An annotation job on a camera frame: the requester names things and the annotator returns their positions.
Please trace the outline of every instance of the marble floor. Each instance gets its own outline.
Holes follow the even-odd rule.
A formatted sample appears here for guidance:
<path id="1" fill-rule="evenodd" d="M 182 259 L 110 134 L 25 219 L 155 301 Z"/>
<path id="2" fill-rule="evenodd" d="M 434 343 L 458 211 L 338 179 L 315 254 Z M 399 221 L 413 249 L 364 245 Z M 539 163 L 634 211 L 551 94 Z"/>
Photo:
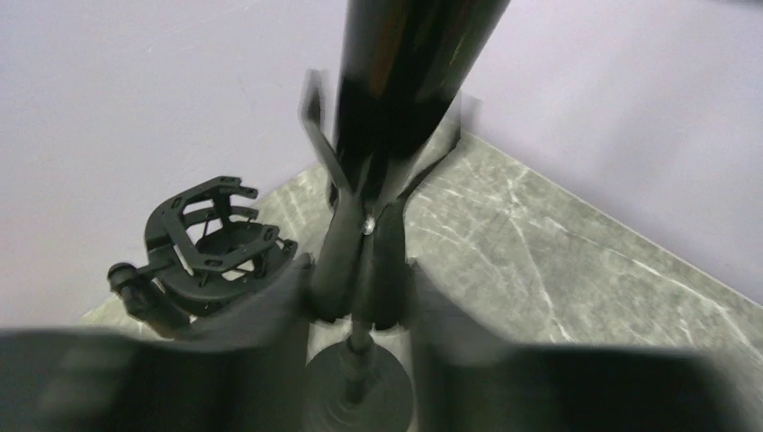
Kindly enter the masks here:
<path id="1" fill-rule="evenodd" d="M 423 163 L 442 149 L 443 133 Z M 739 383 L 750 415 L 763 420 L 759 305 L 490 145 L 466 136 L 459 151 L 407 213 L 408 254 L 443 291 L 514 340 L 710 350 Z M 326 173 L 315 166 L 262 198 L 260 220 L 316 253 L 330 219 L 326 190 Z M 83 322 L 152 337 L 115 299 Z M 344 332 L 315 328 L 310 352 Z M 379 340 L 409 366 L 404 337 Z"/>

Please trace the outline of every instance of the gray marble tile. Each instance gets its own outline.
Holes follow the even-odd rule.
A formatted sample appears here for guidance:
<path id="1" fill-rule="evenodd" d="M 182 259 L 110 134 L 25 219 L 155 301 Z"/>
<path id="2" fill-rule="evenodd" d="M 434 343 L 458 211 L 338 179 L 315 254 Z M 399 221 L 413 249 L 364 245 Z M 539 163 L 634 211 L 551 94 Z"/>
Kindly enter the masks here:
<path id="1" fill-rule="evenodd" d="M 422 164 L 442 149 L 442 133 Z M 326 173 L 315 166 L 261 199 L 261 220 L 315 254 L 330 220 L 326 190 Z M 712 349 L 744 378 L 750 415 L 763 418 L 760 306 L 484 142 L 465 137 L 459 157 L 422 184 L 408 207 L 407 233 L 408 254 L 505 337 Z M 152 337 L 116 301 L 85 322 Z M 315 328 L 310 352 L 347 331 Z M 409 366 L 404 337 L 380 341 Z"/>

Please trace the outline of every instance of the black rubber foot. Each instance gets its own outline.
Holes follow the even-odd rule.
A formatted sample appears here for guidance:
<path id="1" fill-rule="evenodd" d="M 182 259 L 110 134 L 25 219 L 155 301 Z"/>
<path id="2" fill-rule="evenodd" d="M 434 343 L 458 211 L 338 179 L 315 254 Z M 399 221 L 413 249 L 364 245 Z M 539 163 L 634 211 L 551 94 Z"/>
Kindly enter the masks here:
<path id="1" fill-rule="evenodd" d="M 301 432 L 406 432 L 413 387 L 402 364 L 377 346 L 367 393 L 354 405 L 346 399 L 342 349 L 345 342 L 329 346 L 308 364 Z"/>

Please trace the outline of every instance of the lavender wall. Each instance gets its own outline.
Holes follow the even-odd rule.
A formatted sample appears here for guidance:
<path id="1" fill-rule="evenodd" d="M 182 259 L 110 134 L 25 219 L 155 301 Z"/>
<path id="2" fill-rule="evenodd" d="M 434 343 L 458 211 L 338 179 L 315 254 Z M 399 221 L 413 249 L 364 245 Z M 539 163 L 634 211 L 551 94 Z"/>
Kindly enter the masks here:
<path id="1" fill-rule="evenodd" d="M 575 3 L 509 6 L 464 86 L 476 131 L 763 301 L 763 11 Z M 296 107 L 305 69 L 337 75 L 345 7 L 0 0 L 0 325 L 102 301 L 167 196 L 312 164 Z"/>

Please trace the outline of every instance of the tripod base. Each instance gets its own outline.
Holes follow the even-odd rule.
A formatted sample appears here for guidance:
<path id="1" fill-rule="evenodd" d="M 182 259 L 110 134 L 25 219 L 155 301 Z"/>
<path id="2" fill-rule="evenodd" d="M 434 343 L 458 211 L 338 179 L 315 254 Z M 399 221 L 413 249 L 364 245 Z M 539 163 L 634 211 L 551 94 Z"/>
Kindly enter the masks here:
<path id="1" fill-rule="evenodd" d="M 346 398 L 343 349 L 345 342 L 329 346 L 308 364 L 301 432 L 406 432 L 413 388 L 402 364 L 377 346 L 364 397 L 352 404 Z"/>

